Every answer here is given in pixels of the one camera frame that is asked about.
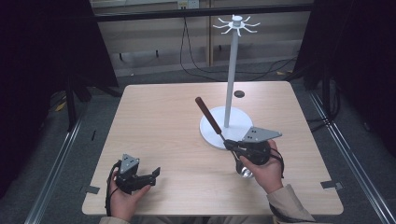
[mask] cable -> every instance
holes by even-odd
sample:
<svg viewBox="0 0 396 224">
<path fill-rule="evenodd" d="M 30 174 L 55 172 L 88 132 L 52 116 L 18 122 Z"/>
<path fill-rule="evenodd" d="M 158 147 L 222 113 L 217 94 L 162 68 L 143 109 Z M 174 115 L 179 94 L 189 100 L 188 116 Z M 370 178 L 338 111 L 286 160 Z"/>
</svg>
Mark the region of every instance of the cable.
<svg viewBox="0 0 396 224">
<path fill-rule="evenodd" d="M 63 93 L 64 91 L 57 91 L 55 93 L 53 93 L 50 97 L 50 99 L 54 98 L 55 96 L 59 95 L 60 93 Z"/>
<path fill-rule="evenodd" d="M 107 188 L 106 188 L 106 205 L 105 205 L 105 209 L 106 209 L 106 214 L 108 217 L 111 217 L 111 209 L 110 209 L 110 200 L 111 200 L 111 196 L 113 196 L 113 193 L 116 192 L 117 189 L 114 189 L 111 194 L 109 194 L 110 191 L 110 182 L 111 182 L 111 176 L 113 176 L 113 172 L 116 169 L 116 167 L 120 168 L 121 165 L 121 161 L 117 161 L 113 167 L 110 170 L 110 174 L 108 175 L 108 179 L 107 179 Z"/>
<path fill-rule="evenodd" d="M 212 77 L 205 77 L 205 76 L 201 76 L 201 75 L 192 74 L 192 73 L 190 73 L 189 71 L 187 71 L 186 68 L 183 66 L 183 62 L 181 61 L 181 54 L 182 54 L 183 45 L 184 45 L 184 34 L 186 34 L 186 32 L 187 32 L 187 37 L 188 37 L 188 39 L 189 39 L 190 55 L 191 55 L 191 58 L 192 58 L 192 54 L 191 54 L 191 44 L 190 44 L 190 36 L 189 36 L 189 31 L 188 31 L 188 29 L 187 29 L 186 18 L 184 18 L 184 29 L 183 29 L 183 36 L 181 37 L 181 46 L 180 46 L 180 54 L 179 54 L 179 61 L 180 61 L 180 65 L 181 65 L 181 67 L 183 68 L 183 70 L 184 70 L 187 74 L 189 74 L 189 75 L 191 75 L 191 76 L 194 76 L 194 77 L 204 77 L 204 78 L 207 78 L 207 79 L 210 79 L 210 80 L 214 80 L 214 81 L 217 81 L 217 82 L 221 82 L 221 80 L 218 80 L 218 79 L 215 79 L 215 78 L 212 78 Z"/>
<path fill-rule="evenodd" d="M 119 188 L 117 187 L 116 189 L 113 190 L 113 192 L 111 192 L 110 198 L 111 198 L 111 196 L 113 196 L 113 194 L 114 194 L 118 189 L 119 189 Z"/>
<path fill-rule="evenodd" d="M 208 79 L 211 79 L 211 80 L 215 80 L 215 81 L 222 81 L 222 80 L 218 80 L 218 79 L 215 79 L 215 78 L 212 78 L 212 77 L 206 77 L 206 76 L 191 74 L 190 72 L 188 72 L 188 71 L 184 68 L 184 66 L 183 66 L 183 64 L 182 64 L 182 61 L 181 61 L 181 53 L 182 53 L 182 50 L 183 50 L 184 36 L 185 36 L 185 34 L 187 34 L 187 39 L 188 39 L 188 41 L 189 41 L 190 57 L 191 57 L 191 61 L 192 61 L 192 63 L 194 64 L 195 68 L 197 68 L 198 70 L 200 70 L 200 71 L 202 71 L 202 72 L 205 72 L 205 73 L 228 73 L 228 71 L 207 71 L 207 70 L 204 70 L 204 69 L 202 69 L 202 68 L 199 68 L 199 67 L 196 65 L 195 60 L 194 60 L 193 57 L 192 57 L 191 42 L 190 42 L 190 34 L 189 34 L 189 27 L 187 26 L 186 18 L 184 18 L 184 29 L 183 29 L 183 36 L 182 36 L 182 39 L 181 39 L 181 47 L 180 47 L 180 55 L 179 55 L 179 57 L 180 57 L 180 65 L 181 65 L 181 67 L 183 68 L 183 70 L 184 70 L 186 73 L 188 73 L 189 75 L 191 75 L 191 76 L 205 77 L 205 78 L 208 78 Z M 276 61 L 276 62 L 274 62 L 274 63 L 271 64 L 270 68 L 269 68 L 269 69 L 267 70 L 267 72 L 265 72 L 265 73 L 262 73 L 262 72 L 240 72 L 240 71 L 235 71 L 235 73 L 261 75 L 261 76 L 259 76 L 259 77 L 255 77 L 255 78 L 253 78 L 253 79 L 251 79 L 251 80 L 248 80 L 248 81 L 254 81 L 254 80 L 259 79 L 259 78 L 261 78 L 261 77 L 265 77 L 265 76 L 268 75 L 269 73 L 278 71 L 279 69 L 285 67 L 288 63 L 290 63 L 290 62 L 292 62 L 292 61 L 295 61 L 296 59 L 297 59 L 297 57 L 293 57 L 293 58 L 291 58 L 291 59 L 285 59 L 285 60 Z M 274 67 L 275 64 L 280 63 L 280 62 L 284 62 L 284 61 L 286 61 L 285 64 L 283 64 L 282 66 L 278 67 L 277 69 L 271 70 L 271 69 Z"/>
<path fill-rule="evenodd" d="M 57 100 L 54 104 L 52 104 L 50 107 L 49 107 L 49 110 L 51 110 L 53 107 L 55 107 L 56 105 L 59 105 L 60 104 L 60 102 L 64 102 L 64 101 L 66 101 L 66 93 L 59 99 L 59 100 Z"/>
<path fill-rule="evenodd" d="M 285 171 L 285 162 L 283 162 L 283 157 L 280 154 L 280 152 L 277 149 L 271 148 L 271 150 L 273 150 L 274 152 L 277 153 L 278 156 L 275 156 L 273 154 L 270 154 L 270 157 L 278 160 L 280 162 L 280 166 L 281 166 L 281 173 L 280 173 L 280 177 L 281 178 L 285 178 L 285 176 L 283 176 L 283 172 Z"/>
<path fill-rule="evenodd" d="M 331 114 L 327 116 L 327 118 L 320 118 L 320 119 L 308 119 L 308 123 L 323 121 L 322 124 L 319 124 L 317 127 L 311 128 L 311 133 L 323 128 L 324 126 L 330 124 L 335 120 L 341 108 L 341 97 L 340 97 L 340 89 L 339 87 L 335 86 L 335 93 L 332 99 L 332 111 Z"/>
</svg>

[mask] black curtain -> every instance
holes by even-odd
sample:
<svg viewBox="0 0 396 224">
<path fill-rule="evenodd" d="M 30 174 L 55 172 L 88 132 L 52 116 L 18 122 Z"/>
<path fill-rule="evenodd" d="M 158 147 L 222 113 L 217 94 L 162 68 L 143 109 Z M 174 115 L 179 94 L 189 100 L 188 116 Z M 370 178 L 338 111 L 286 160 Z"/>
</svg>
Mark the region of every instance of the black curtain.
<svg viewBox="0 0 396 224">
<path fill-rule="evenodd" d="M 57 20 L 82 15 L 93 16 L 88 0 L 3 2 L 0 197 L 29 159 L 50 97 L 68 77 L 85 87 L 118 86 L 98 24 Z"/>
<path fill-rule="evenodd" d="M 396 157 L 396 2 L 316 0 L 294 71 L 314 89 L 324 67 Z"/>
</svg>

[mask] white rotating hook rack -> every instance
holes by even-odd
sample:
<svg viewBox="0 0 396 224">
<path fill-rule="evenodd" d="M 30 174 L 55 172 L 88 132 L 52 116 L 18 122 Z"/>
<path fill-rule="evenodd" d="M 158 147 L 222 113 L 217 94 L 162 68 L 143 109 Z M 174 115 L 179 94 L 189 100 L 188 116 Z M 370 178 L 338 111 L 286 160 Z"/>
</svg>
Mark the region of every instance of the white rotating hook rack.
<svg viewBox="0 0 396 224">
<path fill-rule="evenodd" d="M 230 52 L 230 63 L 228 69 L 228 86 L 227 86 L 227 99 L 225 106 L 215 107 L 210 109 L 210 113 L 218 124 L 221 124 L 220 121 L 223 121 L 223 126 L 220 126 L 222 130 L 222 134 L 225 138 L 231 139 L 234 141 L 240 141 L 247 131 L 253 126 L 253 123 L 250 117 L 242 110 L 231 107 L 231 102 L 233 99 L 233 81 L 235 78 L 235 65 L 236 65 L 236 55 L 238 52 L 238 38 L 241 36 L 240 29 L 245 29 L 250 33 L 257 33 L 257 31 L 251 31 L 247 28 L 247 26 L 257 26 L 257 24 L 246 24 L 250 17 L 243 21 L 241 16 L 233 15 L 232 21 L 223 21 L 219 18 L 219 21 L 223 23 L 227 23 L 223 26 L 216 26 L 216 28 L 224 28 L 229 27 L 229 29 L 222 33 L 223 35 L 228 34 L 231 30 L 233 30 L 233 40 L 231 43 L 231 52 Z M 203 138 L 210 145 L 217 148 L 225 148 L 223 141 L 219 136 L 214 132 L 212 126 L 205 116 L 202 117 L 200 122 L 200 131 Z"/>
<path fill-rule="evenodd" d="M 246 24 L 245 21 L 250 20 L 250 17 L 247 17 L 247 19 L 245 19 L 244 21 L 242 21 L 242 17 L 241 16 L 235 16 L 233 15 L 233 20 L 232 21 L 223 21 L 222 19 L 219 18 L 219 21 L 221 21 L 222 23 L 228 23 L 227 25 L 223 25 L 223 26 L 217 26 L 217 25 L 213 25 L 213 27 L 216 28 L 224 28 L 224 27 L 230 27 L 230 29 L 228 29 L 226 32 L 221 33 L 222 35 L 228 34 L 228 32 L 230 32 L 232 29 L 236 29 L 236 32 L 238 33 L 239 36 L 241 36 L 241 33 L 239 32 L 239 29 L 243 28 L 245 30 L 247 30 L 250 33 L 257 33 L 257 31 L 251 31 L 247 28 L 247 26 L 258 26 L 260 25 L 260 23 L 257 24 Z"/>
</svg>

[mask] stand base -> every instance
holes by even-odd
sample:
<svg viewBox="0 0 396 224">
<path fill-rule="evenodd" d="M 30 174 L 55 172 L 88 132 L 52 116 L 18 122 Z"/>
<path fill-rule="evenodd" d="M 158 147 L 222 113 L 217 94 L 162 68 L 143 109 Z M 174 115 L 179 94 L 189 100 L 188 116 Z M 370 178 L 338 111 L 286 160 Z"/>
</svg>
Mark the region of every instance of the stand base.
<svg viewBox="0 0 396 224">
<path fill-rule="evenodd" d="M 210 113 L 221 128 L 221 134 L 225 139 L 241 141 L 248 130 L 253 126 L 250 117 L 244 111 L 235 107 L 231 107 L 228 128 L 224 127 L 225 106 L 215 107 L 210 110 Z M 215 148 L 225 149 L 223 140 L 218 134 L 216 134 L 205 116 L 201 118 L 199 127 L 201 135 L 207 143 Z"/>
</svg>

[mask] human hand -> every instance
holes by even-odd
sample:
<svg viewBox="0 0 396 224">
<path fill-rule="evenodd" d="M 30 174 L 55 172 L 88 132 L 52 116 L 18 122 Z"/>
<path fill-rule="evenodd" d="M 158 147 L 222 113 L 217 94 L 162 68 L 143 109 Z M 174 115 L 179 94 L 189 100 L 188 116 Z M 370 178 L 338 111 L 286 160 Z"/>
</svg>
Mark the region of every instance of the human hand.
<svg viewBox="0 0 396 224">
<path fill-rule="evenodd" d="M 268 143 L 271 148 L 277 150 L 276 142 L 274 140 L 268 140 Z M 239 160 L 241 160 L 245 167 L 254 174 L 254 178 L 257 183 L 265 190 L 265 192 L 267 192 L 267 194 L 283 188 L 281 180 L 282 166 L 279 160 L 270 157 L 270 160 L 268 160 L 264 165 L 255 165 L 243 156 L 241 156 Z"/>
<path fill-rule="evenodd" d="M 115 190 L 110 198 L 111 216 L 129 222 L 136 211 L 137 203 L 150 190 L 151 186 L 147 185 L 133 194 L 127 194 L 118 189 L 116 181 L 114 180 L 116 174 L 117 171 L 113 172 L 110 180 L 109 194 Z"/>
</svg>

